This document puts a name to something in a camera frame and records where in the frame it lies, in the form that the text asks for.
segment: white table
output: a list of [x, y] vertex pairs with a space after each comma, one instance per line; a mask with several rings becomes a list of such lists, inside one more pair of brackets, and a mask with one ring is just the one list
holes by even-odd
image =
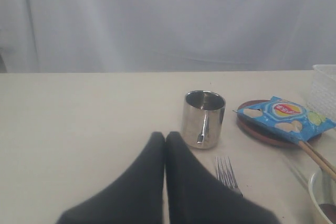
[[[196, 157], [214, 172], [214, 156], [229, 155], [246, 198], [282, 223], [310, 224], [309, 196], [283, 152], [307, 177], [317, 165], [300, 150], [252, 140], [232, 110], [272, 95], [305, 104], [311, 78], [311, 71], [0, 75], [0, 223], [55, 223], [114, 181], [152, 131], [179, 130], [184, 94], [206, 89], [227, 106], [220, 144]], [[335, 139], [330, 130], [315, 145], [332, 162]]]

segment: cup rim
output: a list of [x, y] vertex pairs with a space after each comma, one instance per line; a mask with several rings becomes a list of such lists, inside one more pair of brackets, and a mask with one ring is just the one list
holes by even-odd
[[319, 173], [322, 173], [321, 169], [317, 170], [316, 172], [313, 173], [313, 175], [310, 177], [309, 181], [308, 181], [308, 192], [309, 192], [309, 196], [311, 201], [313, 202], [314, 207], [317, 209], [317, 211], [319, 212], [319, 214], [328, 222], [328, 224], [333, 224], [331, 222], [331, 220], [329, 220], [329, 218], [324, 214], [324, 212], [322, 211], [322, 209], [320, 208], [319, 204], [316, 201], [314, 192], [313, 192], [313, 186], [316, 180], [316, 177]]
[[199, 93], [199, 92], [201, 92], [201, 93], [210, 93], [210, 94], [213, 94], [213, 95], [219, 97], [219, 98], [223, 101], [223, 105], [222, 105], [221, 107], [216, 108], [216, 109], [213, 109], [213, 110], [204, 110], [204, 111], [215, 111], [215, 110], [220, 110], [220, 109], [222, 109], [222, 108], [225, 107], [225, 105], [226, 105], [226, 101], [225, 101], [225, 99], [224, 99], [220, 94], [215, 93], [215, 92], [213, 92], [213, 91], [209, 91], [209, 90], [193, 90], [193, 91], [190, 91], [190, 92], [188, 92], [188, 93], [184, 96], [184, 100], [185, 100], [185, 102], [186, 102], [188, 105], [192, 106], [193, 108], [200, 109], [200, 108], [195, 107], [194, 105], [192, 105], [192, 104], [190, 104], [190, 103], [187, 102], [187, 97], [188, 97], [190, 94], [193, 94], [193, 93]]

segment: cup handle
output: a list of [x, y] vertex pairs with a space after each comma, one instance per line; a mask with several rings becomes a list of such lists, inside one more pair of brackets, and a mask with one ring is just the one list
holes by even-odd
[[205, 112], [205, 117], [204, 117], [204, 122], [203, 122], [203, 127], [202, 127], [202, 131], [201, 133], [198, 135], [197, 138], [197, 143], [198, 144], [203, 144], [204, 142], [204, 138], [205, 138], [205, 134], [208, 131], [209, 128], [209, 112], [206, 111]]

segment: fork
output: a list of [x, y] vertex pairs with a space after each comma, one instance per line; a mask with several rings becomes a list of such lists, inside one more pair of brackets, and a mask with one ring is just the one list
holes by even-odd
[[242, 192], [240, 191], [235, 174], [232, 169], [230, 158], [221, 158], [216, 157], [216, 174], [217, 179], [222, 182], [222, 184], [235, 193], [243, 196]]

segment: lay's logo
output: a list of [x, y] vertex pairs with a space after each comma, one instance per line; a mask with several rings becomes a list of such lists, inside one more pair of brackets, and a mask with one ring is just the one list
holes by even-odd
[[280, 117], [298, 115], [303, 111], [300, 107], [290, 103], [278, 103], [273, 107], [274, 114]]

